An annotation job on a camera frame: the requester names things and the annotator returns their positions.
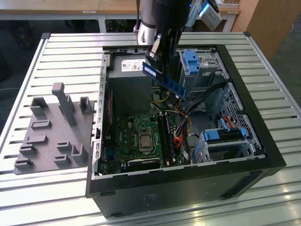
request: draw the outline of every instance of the blue latch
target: blue latch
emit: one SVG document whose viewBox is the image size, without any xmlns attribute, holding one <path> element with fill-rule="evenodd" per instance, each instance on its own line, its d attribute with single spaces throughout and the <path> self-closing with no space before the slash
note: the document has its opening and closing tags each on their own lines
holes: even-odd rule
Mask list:
<svg viewBox="0 0 301 226">
<path fill-rule="evenodd" d="M 207 133 L 209 136 L 209 140 L 219 140 L 220 139 L 220 136 L 218 135 L 217 130 L 208 130 Z"/>
<path fill-rule="evenodd" d="M 199 57 L 195 51 L 184 51 L 184 61 L 189 74 L 197 74 L 199 72 Z"/>
<path fill-rule="evenodd" d="M 205 131 L 203 134 L 204 134 L 204 139 L 205 139 L 205 141 L 208 141 L 208 140 L 209 140 L 208 133 Z"/>
<path fill-rule="evenodd" d="M 243 138 L 245 139 L 246 138 L 246 130 L 244 128 L 240 128 L 240 132 L 241 132 L 241 135 L 243 135 Z"/>
</svg>

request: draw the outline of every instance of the table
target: table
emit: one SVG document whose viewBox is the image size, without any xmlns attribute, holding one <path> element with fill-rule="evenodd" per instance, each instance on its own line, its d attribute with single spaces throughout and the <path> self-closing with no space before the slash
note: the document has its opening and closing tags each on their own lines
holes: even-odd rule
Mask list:
<svg viewBox="0 0 301 226">
<path fill-rule="evenodd" d="M 224 32 L 230 32 L 238 5 L 219 4 Z M 2 0 L 0 20 L 98 20 L 106 32 L 106 19 L 136 19 L 136 0 Z"/>
<path fill-rule="evenodd" d="M 301 218 L 301 110 L 251 37 L 243 33 L 184 33 L 180 44 L 224 44 L 270 130 L 287 167 L 242 196 L 105 219 L 86 199 L 87 168 L 16 176 L 18 149 L 29 125 L 33 97 L 52 97 L 53 82 L 63 82 L 73 101 L 95 101 L 103 46 L 137 45 L 130 33 L 51 34 L 41 39 L 0 137 L 1 225 L 223 225 L 298 224 Z"/>
</svg>

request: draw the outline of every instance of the yellow wire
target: yellow wire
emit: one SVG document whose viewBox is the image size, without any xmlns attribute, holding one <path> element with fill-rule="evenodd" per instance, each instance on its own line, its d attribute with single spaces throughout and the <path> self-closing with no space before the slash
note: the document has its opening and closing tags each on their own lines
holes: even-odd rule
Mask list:
<svg viewBox="0 0 301 226">
<path fill-rule="evenodd" d="M 169 96 L 170 96 L 170 91 L 168 92 L 168 95 L 165 99 L 163 100 L 156 100 L 156 101 L 151 101 L 151 103 L 163 103 L 165 101 L 167 101 L 169 99 Z"/>
</svg>

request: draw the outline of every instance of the red wire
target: red wire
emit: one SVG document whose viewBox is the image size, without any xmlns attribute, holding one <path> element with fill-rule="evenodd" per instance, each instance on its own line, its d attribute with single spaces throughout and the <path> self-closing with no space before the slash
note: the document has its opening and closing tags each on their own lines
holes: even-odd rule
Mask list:
<svg viewBox="0 0 301 226">
<path fill-rule="evenodd" d="M 107 136 L 107 134 L 109 132 L 110 124 L 111 124 L 111 95 L 109 93 L 109 125 L 108 125 L 107 131 L 105 133 L 105 136 Z"/>
<path fill-rule="evenodd" d="M 224 117 L 230 128 L 234 128 L 229 117 Z"/>
</svg>

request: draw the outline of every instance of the metal slotted surface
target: metal slotted surface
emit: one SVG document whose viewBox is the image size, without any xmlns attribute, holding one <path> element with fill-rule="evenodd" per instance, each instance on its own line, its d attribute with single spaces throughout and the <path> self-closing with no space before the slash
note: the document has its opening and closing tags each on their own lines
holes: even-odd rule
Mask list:
<svg viewBox="0 0 301 226">
<path fill-rule="evenodd" d="M 65 92 L 73 101 L 78 101 L 81 96 L 97 101 L 102 46 L 137 45 L 132 34 L 52 34 L 49 40 L 41 40 L 0 138 L 0 225 L 150 226 L 165 223 L 253 226 L 300 223 L 299 107 L 252 38 L 242 33 L 185 33 L 180 44 L 226 45 L 287 167 L 235 199 L 111 219 L 105 219 L 93 200 L 84 197 L 86 168 L 14 175 L 14 162 L 32 114 L 28 107 L 32 98 L 43 96 L 48 103 L 57 102 L 51 95 L 51 85 L 63 81 Z"/>
</svg>

